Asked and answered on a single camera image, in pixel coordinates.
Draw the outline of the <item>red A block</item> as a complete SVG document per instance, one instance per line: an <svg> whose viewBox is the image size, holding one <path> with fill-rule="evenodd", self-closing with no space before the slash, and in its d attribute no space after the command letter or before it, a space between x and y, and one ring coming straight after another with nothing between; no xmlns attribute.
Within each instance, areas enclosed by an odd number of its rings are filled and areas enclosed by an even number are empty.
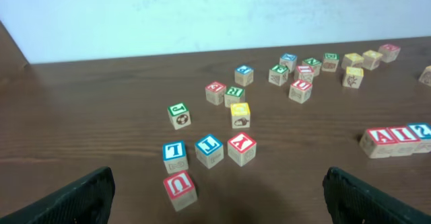
<svg viewBox="0 0 431 224"><path fill-rule="evenodd" d="M371 159L390 157L399 141L388 128L368 128L360 139L359 146Z"/></svg>

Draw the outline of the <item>red I block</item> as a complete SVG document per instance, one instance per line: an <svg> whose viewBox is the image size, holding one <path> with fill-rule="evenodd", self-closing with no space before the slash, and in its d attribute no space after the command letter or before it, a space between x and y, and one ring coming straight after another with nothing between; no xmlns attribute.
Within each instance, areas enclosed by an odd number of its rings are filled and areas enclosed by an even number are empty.
<svg viewBox="0 0 431 224"><path fill-rule="evenodd" d="M408 126L392 126L387 129L397 140L391 157L412 155L420 144L420 138Z"/></svg>

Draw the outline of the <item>blue 2 block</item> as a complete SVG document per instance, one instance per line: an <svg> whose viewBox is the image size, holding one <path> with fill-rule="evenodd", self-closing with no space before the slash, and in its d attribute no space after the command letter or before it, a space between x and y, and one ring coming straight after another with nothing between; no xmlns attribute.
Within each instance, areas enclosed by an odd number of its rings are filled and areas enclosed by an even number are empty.
<svg viewBox="0 0 431 224"><path fill-rule="evenodd" d="M430 135L431 128L426 122L413 122L407 125L420 139L419 145L415 148L414 153L430 152Z"/></svg>

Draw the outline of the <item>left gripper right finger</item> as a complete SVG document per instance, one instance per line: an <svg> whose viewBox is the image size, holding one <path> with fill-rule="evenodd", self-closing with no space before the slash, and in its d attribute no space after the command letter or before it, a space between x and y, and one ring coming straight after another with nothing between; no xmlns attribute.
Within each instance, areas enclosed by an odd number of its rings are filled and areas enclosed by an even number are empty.
<svg viewBox="0 0 431 224"><path fill-rule="evenodd" d="M423 213L338 167L323 178L333 224L430 224Z"/></svg>

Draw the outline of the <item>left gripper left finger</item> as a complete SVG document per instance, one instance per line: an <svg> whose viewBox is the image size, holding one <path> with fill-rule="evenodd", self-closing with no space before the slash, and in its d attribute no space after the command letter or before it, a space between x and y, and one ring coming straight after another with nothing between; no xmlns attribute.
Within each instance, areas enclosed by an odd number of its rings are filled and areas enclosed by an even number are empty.
<svg viewBox="0 0 431 224"><path fill-rule="evenodd" d="M1 218L1 224L107 224L115 194L112 170L101 167Z"/></svg>

